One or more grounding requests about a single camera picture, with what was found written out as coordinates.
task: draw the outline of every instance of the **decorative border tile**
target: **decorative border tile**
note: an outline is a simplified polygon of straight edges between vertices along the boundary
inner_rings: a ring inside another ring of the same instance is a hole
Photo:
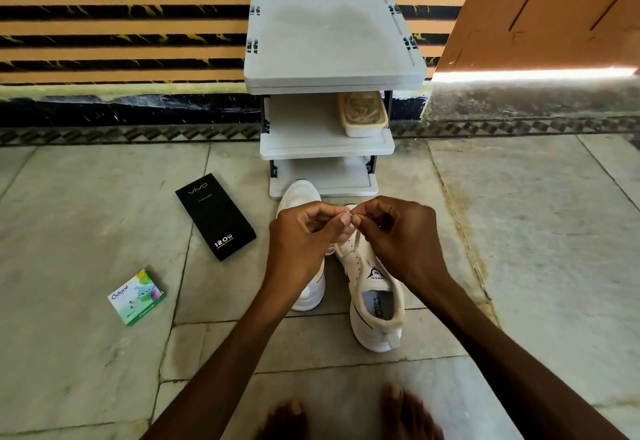
[[[549,120],[392,121],[395,138],[470,138],[640,132],[640,116]],[[0,128],[0,146],[259,141],[259,123],[64,128]]]

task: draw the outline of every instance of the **marble floor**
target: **marble floor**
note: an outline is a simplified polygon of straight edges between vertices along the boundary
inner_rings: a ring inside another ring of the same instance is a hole
[[[209,172],[258,235],[223,263],[173,193]],[[256,143],[0,148],[0,437],[139,438],[260,285],[268,175]],[[476,304],[640,439],[640,152],[621,136],[407,140],[376,175],[381,193],[435,208]],[[125,327],[106,297],[142,268],[166,299]],[[333,257],[326,280],[320,306],[276,330],[224,438],[251,438],[297,396],[312,438],[375,439],[388,380],[447,440],[521,438],[418,299],[405,291],[402,346],[375,354],[353,337]]]

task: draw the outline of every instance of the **shoe insole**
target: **shoe insole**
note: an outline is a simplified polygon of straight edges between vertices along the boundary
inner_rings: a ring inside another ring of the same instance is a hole
[[[394,317],[394,294],[390,291],[369,290],[362,293],[364,306],[374,317],[391,320]]]

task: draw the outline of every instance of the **plastic container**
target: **plastic container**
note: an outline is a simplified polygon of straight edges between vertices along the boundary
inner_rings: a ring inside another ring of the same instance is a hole
[[[378,91],[338,95],[340,123],[352,138],[376,136],[389,126],[387,110]]]

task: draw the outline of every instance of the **plastic shoe rack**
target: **plastic shoe rack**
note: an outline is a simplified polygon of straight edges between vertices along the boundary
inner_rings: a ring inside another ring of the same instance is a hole
[[[388,128],[348,137],[336,93],[417,89],[424,59],[395,0],[251,0],[244,80],[261,96],[260,155],[269,194],[299,178],[322,196],[378,193],[376,158],[394,152]]]

